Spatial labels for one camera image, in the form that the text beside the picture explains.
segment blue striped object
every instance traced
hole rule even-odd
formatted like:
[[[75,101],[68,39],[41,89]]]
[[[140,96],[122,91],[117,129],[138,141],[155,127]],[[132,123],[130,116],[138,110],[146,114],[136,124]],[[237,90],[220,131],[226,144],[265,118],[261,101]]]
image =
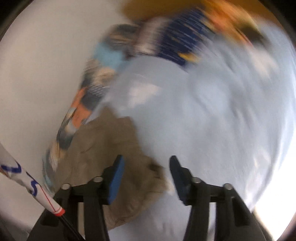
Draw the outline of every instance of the blue striped object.
[[[206,16],[199,8],[176,16],[166,28],[157,56],[184,66],[187,61],[179,54],[193,53],[208,38],[210,30],[204,24],[205,20]]]

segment blurry object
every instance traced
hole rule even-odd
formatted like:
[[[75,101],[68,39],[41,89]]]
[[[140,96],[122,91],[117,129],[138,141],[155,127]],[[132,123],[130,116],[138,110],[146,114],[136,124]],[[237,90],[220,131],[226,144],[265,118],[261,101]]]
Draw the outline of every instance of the blurry object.
[[[184,66],[187,62],[197,62],[196,51],[209,38],[206,16],[201,8],[192,8],[172,18],[159,43],[156,56]]]
[[[281,26],[276,17],[258,0],[229,0],[253,15],[260,16]],[[147,20],[157,16],[173,16],[186,9],[202,4],[203,0],[129,0],[123,7],[123,13],[131,20]]]
[[[257,35],[257,38],[261,35],[253,18],[242,7],[223,0],[205,0],[205,6],[208,27],[214,32],[246,44],[251,43],[251,39],[247,37],[250,36],[250,30],[252,40],[254,35]]]
[[[262,46],[246,47],[254,68],[263,80],[269,80],[270,75],[279,70],[278,64],[271,54]]]
[[[132,117],[147,155],[164,167],[170,154],[182,156],[182,164],[207,183],[232,183],[250,210],[278,169],[293,161],[286,153],[294,149],[296,121],[294,48],[274,24],[259,22],[258,27],[278,65],[269,76],[261,77],[255,69],[246,45],[234,46],[220,37],[186,70],[153,56],[131,60],[106,98],[119,116]],[[132,98],[141,97],[144,85],[158,92],[130,105]],[[111,231],[110,238],[182,240],[190,210],[176,204],[176,198],[164,195],[137,220]],[[214,220],[211,215],[210,233]]]
[[[143,154],[129,117],[116,118],[105,107],[100,116],[76,132],[55,174],[55,191],[63,183],[72,186],[100,176],[117,155],[125,159],[125,171],[117,198],[104,206],[108,229],[133,220],[166,190],[164,169]]]
[[[158,45],[163,37],[165,27],[169,22],[169,18],[156,17],[143,23],[134,47],[134,53],[155,55],[158,51]]]
[[[114,76],[124,65],[138,28],[138,25],[117,25],[97,44],[93,58],[86,65],[80,89],[58,131],[56,141],[43,158],[43,176],[49,190],[53,190],[52,179],[59,160],[64,158],[73,135],[105,96]]]

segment yellow object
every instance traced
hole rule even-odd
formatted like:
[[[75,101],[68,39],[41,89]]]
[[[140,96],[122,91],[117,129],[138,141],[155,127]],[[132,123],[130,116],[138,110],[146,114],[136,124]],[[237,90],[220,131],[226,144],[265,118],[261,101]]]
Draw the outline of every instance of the yellow object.
[[[246,10],[223,0],[205,0],[203,5],[209,28],[230,40],[250,44],[241,29],[248,26],[258,31],[258,27]]]
[[[178,53],[178,55],[188,62],[197,63],[199,61],[199,58],[193,53]]]
[[[259,0],[229,0],[252,16],[259,15],[281,26],[276,17]],[[199,0],[128,0],[122,12],[131,20],[147,20],[156,16],[172,16],[202,3]]]

